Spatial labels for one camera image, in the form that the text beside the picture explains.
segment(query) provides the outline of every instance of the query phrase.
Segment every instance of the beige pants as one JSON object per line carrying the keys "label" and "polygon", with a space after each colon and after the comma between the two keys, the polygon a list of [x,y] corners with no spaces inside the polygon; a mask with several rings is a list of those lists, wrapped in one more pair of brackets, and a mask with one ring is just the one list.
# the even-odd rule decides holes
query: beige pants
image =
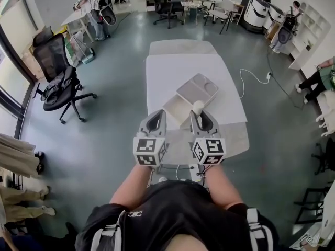
{"label": "beige pants", "polygon": [[0,196],[4,204],[7,222],[16,222],[27,218],[37,218],[44,214],[41,207],[15,206],[15,204],[20,203],[21,201],[39,200],[41,198],[40,192],[0,187]]}

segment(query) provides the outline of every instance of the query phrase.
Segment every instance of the green floor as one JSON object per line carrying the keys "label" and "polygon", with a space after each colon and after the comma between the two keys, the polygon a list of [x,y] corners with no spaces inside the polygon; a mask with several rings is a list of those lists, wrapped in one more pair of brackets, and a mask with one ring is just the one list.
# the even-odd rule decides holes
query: green floor
{"label": "green floor", "polygon": [[[129,15],[115,32],[115,27],[111,27],[111,39],[93,45],[96,59],[77,68],[85,86],[82,92],[99,96],[97,100],[88,98],[78,103],[87,123],[79,122],[70,108],[64,116],[67,123],[61,125],[61,109],[43,111],[39,97],[30,102],[22,139],[46,153],[46,170],[39,181],[51,187],[46,205],[57,211],[55,217],[40,218],[46,234],[64,235],[65,221],[81,229],[92,208],[107,203],[134,166],[132,138],[147,115],[145,59],[151,42],[209,41],[226,63],[239,93],[240,68],[265,80],[269,71],[268,42],[262,35],[235,24],[219,35],[220,23],[204,27],[202,19],[197,26],[192,21],[185,26],[176,22],[168,30],[165,22],[152,24],[157,18],[154,12]],[[287,56],[271,52],[269,58],[276,79],[301,105],[303,96],[294,90],[294,84],[301,82],[300,74],[288,69]],[[301,200],[307,187],[323,187],[331,180],[328,173],[314,176],[318,164],[310,156],[322,133],[315,123],[317,108],[313,104],[303,110],[294,108],[273,79],[268,85],[259,84],[250,74],[244,74],[243,79],[242,103],[250,148],[227,159],[222,166],[245,203],[257,207],[274,222],[283,242],[291,242],[298,213],[293,201]],[[174,170],[162,172],[175,178]],[[180,176],[188,177],[186,170]],[[35,183],[24,180],[26,187]]]}

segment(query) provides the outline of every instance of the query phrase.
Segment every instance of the white logo on shirt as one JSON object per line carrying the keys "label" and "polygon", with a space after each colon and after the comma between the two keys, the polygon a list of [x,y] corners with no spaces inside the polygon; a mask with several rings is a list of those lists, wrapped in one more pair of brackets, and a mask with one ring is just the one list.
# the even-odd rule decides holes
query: white logo on shirt
{"label": "white logo on shirt", "polygon": [[142,211],[130,212],[130,213],[128,213],[128,216],[131,217],[131,218],[136,217],[136,216],[142,216]]}

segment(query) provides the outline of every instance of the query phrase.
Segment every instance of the blue fabric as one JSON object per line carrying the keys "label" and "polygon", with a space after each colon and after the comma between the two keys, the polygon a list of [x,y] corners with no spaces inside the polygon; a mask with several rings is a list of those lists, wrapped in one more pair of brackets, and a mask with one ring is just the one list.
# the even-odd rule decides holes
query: blue fabric
{"label": "blue fabric", "polygon": [[[31,235],[12,236],[14,245],[20,251],[44,251],[43,247],[36,242]],[[0,251],[10,250],[5,240],[0,238]]]}

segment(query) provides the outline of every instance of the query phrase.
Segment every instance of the person wearing green shirt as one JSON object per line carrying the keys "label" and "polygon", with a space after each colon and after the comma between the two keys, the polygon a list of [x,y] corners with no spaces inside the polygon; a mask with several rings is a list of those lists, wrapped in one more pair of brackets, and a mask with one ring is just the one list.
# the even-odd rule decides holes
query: person wearing green shirt
{"label": "person wearing green shirt", "polygon": [[304,80],[301,84],[296,84],[295,88],[298,93],[301,93],[303,89],[309,88],[314,84],[317,86],[305,96],[304,104],[314,100],[321,92],[326,90],[335,89],[335,56],[329,60],[326,60],[318,65],[317,71],[308,79]]}

